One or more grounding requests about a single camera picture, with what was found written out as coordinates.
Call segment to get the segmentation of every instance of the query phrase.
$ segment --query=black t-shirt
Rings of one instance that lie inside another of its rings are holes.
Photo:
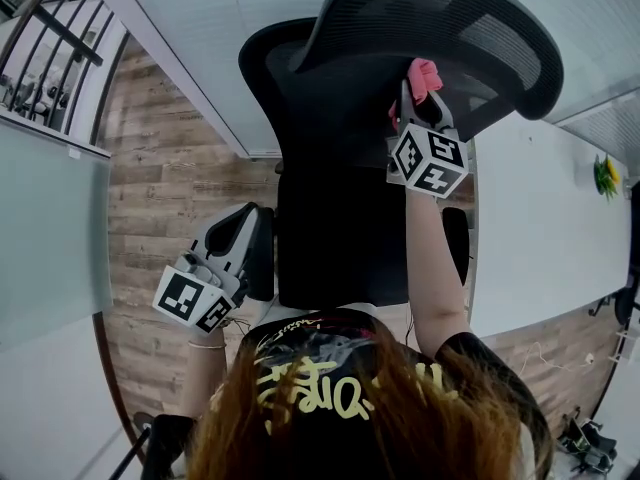
[[[375,376],[370,371],[376,364],[374,333],[373,317],[360,311],[336,309],[262,325],[251,330],[241,345],[256,347],[260,367],[256,381],[258,401],[266,407],[288,365],[304,351],[294,387],[296,421],[303,422],[296,425],[298,432],[302,432],[296,434],[296,439],[302,439],[310,452],[321,450],[322,456],[335,463],[344,465],[349,457],[366,457],[377,449],[370,424],[373,407],[365,398],[357,374],[364,371]],[[511,387],[522,411],[534,414],[529,430],[537,450],[542,440],[549,438],[549,430],[533,396],[517,375],[474,334],[452,336],[445,346],[484,365],[489,374]],[[413,349],[404,346],[403,349],[416,371],[431,374],[434,380],[439,377],[439,364]],[[440,352],[435,359],[441,359]],[[156,418],[143,479],[166,477],[172,461],[184,450],[193,425],[192,420],[178,416]],[[265,432],[270,432],[268,419]],[[363,473],[371,465],[361,465],[357,471]]]

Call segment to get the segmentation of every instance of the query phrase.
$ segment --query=wrist bracelet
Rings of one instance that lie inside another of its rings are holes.
[[[193,348],[203,348],[203,349],[207,349],[207,350],[222,350],[223,348],[226,348],[227,344],[225,343],[224,345],[198,345],[197,343],[192,343],[191,341],[188,342],[190,347]]]

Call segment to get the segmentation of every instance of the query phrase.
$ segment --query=green plant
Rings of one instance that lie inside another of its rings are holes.
[[[598,192],[607,196],[607,200],[617,195],[616,183],[620,181],[620,177],[608,155],[602,162],[596,155],[596,160],[593,163],[593,176]]]

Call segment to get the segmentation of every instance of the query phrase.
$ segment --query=floor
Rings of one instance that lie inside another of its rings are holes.
[[[242,201],[274,207],[276,162],[236,157],[133,39],[111,86],[98,145],[113,154],[109,247],[115,305],[105,325],[118,385],[130,416],[170,412],[179,400],[188,338],[150,307],[162,270],[190,245],[202,218]],[[453,202],[473,207],[473,183],[461,187]],[[251,321],[255,309],[246,304],[236,316]],[[516,372],[529,352],[522,376],[554,432],[575,405],[590,414],[609,374],[607,357],[618,330],[613,308],[597,318],[586,311],[486,339]],[[406,305],[384,308],[380,316],[404,341]],[[225,329],[229,363],[244,329],[241,323]],[[540,360],[537,346],[531,348],[536,342],[549,363],[571,371]],[[409,345],[415,346],[412,335]],[[578,367],[588,353],[595,362]]]

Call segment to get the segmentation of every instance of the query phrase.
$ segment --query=white desk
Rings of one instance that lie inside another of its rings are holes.
[[[489,336],[589,304],[627,281],[631,205],[580,174],[604,153],[513,113],[475,139],[478,250],[471,327]],[[627,173],[615,163],[620,175]]]

